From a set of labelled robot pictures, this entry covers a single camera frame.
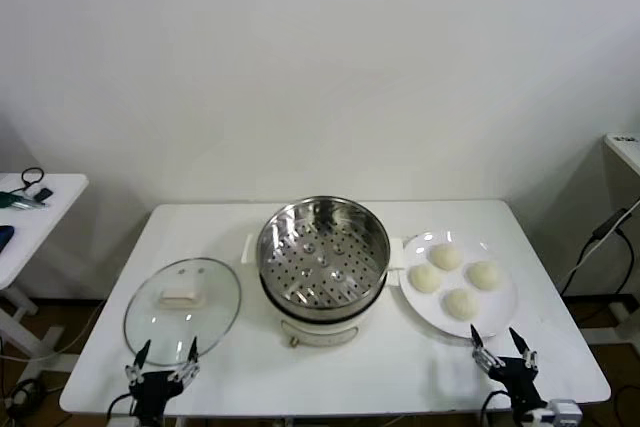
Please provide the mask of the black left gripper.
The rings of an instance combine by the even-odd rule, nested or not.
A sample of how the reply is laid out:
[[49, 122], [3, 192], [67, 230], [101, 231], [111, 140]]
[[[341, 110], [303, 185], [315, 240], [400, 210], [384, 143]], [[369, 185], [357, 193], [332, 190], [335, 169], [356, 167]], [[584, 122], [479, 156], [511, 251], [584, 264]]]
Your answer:
[[180, 395], [200, 371], [197, 338], [191, 343], [186, 363], [174, 372], [142, 374], [150, 346], [151, 340], [148, 339], [135, 354], [133, 364], [125, 366], [125, 374], [134, 399], [132, 416], [140, 426], [162, 426], [168, 401]]

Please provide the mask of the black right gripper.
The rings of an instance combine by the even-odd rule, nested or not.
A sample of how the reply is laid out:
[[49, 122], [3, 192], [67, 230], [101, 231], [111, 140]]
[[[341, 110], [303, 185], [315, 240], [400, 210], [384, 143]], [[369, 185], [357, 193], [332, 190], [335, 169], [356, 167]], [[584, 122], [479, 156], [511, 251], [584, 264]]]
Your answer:
[[546, 402], [534, 385], [538, 375], [537, 352], [529, 347], [525, 339], [510, 327], [509, 333], [520, 357], [498, 358], [484, 346], [473, 324], [470, 325], [470, 331], [474, 361], [484, 372], [488, 372], [490, 379], [506, 388], [513, 414], [524, 415], [528, 411], [545, 407]]

